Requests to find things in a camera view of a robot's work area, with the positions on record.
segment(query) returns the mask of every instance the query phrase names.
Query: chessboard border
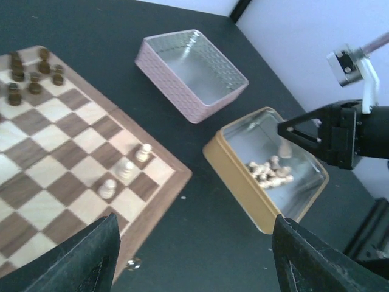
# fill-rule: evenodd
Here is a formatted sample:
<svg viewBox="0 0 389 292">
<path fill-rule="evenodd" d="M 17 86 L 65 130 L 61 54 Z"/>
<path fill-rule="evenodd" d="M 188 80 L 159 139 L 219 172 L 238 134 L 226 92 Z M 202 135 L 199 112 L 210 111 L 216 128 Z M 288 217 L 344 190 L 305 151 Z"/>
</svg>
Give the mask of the chessboard border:
<svg viewBox="0 0 389 292">
<path fill-rule="evenodd" d="M 19 50 L 18 52 L 21 54 L 25 63 L 32 63 L 35 60 L 38 61 L 37 52 L 40 47 L 42 46 L 33 46 Z M 67 79 L 82 90 L 94 102 L 104 108 L 108 114 L 121 123 L 128 131 L 135 133 L 138 140 L 142 143 L 151 144 L 153 146 L 153 152 L 175 170 L 170 179 L 158 191 L 158 194 L 151 199 L 135 221 L 131 223 L 129 228 L 122 235 L 122 242 L 120 244 L 120 252 L 114 276 L 114 281 L 116 281 L 121 272 L 126 268 L 127 261 L 135 256 L 135 253 L 142 243 L 146 240 L 164 213 L 188 183 L 192 176 L 192 171 L 149 135 L 117 105 L 111 102 L 52 52 L 49 61 L 51 64 L 62 65 L 64 67 L 64 75 Z M 8 69 L 8 64 L 8 55 L 0 56 L 0 71 Z"/>
</svg>

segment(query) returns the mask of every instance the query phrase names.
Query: metal rod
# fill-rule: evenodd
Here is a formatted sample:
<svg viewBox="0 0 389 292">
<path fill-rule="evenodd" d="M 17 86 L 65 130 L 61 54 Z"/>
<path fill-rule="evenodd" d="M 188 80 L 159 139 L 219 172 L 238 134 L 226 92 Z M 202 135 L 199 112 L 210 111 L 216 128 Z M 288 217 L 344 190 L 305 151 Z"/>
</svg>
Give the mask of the metal rod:
<svg viewBox="0 0 389 292">
<path fill-rule="evenodd" d="M 368 55 L 368 54 L 374 52 L 375 50 L 379 49 L 380 47 L 386 45 L 387 43 L 389 43 L 389 32 L 380 36 L 378 39 L 372 41 L 371 43 L 363 46 L 362 52 L 365 55 Z"/>
</svg>

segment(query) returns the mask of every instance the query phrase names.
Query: gold tin box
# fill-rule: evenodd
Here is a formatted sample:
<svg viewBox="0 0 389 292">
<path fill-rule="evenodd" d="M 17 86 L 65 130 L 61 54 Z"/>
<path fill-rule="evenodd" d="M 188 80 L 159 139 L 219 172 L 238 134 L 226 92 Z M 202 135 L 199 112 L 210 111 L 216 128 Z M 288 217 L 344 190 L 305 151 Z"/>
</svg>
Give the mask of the gold tin box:
<svg viewBox="0 0 389 292">
<path fill-rule="evenodd" d="M 294 180 L 263 189 L 250 174 L 248 163 L 263 164 L 278 154 L 281 139 L 277 124 L 284 121 L 272 108 L 262 108 L 224 127 L 204 147 L 204 156 L 229 188 L 258 229 L 273 233 L 278 214 L 299 222 L 328 183 L 319 161 L 306 150 L 291 144 L 292 157 L 280 158 L 289 166 Z"/>
</svg>

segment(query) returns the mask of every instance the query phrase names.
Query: black bar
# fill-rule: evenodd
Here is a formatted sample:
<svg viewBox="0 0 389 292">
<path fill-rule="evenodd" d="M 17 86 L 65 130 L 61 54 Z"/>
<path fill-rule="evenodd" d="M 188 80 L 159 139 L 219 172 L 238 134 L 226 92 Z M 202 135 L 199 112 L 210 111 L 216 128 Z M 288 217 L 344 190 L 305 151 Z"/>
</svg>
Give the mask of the black bar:
<svg viewBox="0 0 389 292">
<path fill-rule="evenodd" d="M 230 18 L 234 23 L 237 23 L 243 12 L 246 10 L 247 6 L 249 6 L 251 0 L 239 0 L 236 4 L 235 8 L 232 10 L 230 14 Z"/>
</svg>

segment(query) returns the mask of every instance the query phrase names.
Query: white pawn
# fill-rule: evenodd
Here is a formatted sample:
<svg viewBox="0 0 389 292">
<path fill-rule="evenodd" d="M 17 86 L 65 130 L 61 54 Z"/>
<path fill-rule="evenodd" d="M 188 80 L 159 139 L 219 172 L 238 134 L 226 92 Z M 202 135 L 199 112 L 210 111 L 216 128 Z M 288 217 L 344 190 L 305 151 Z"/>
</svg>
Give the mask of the white pawn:
<svg viewBox="0 0 389 292">
<path fill-rule="evenodd" d="M 104 184 L 98 188 L 98 194 L 103 199 L 110 199 L 116 191 L 116 182 L 113 179 L 107 179 Z"/>
<path fill-rule="evenodd" d="M 141 148 L 138 151 L 136 151 L 135 157 L 138 161 L 145 162 L 148 159 L 150 152 L 151 152 L 151 145 L 143 144 Z"/>
<path fill-rule="evenodd" d="M 127 161 L 119 168 L 117 172 L 117 176 L 121 179 L 129 179 L 134 167 L 135 167 L 134 163 L 132 163 L 131 161 Z"/>
</svg>

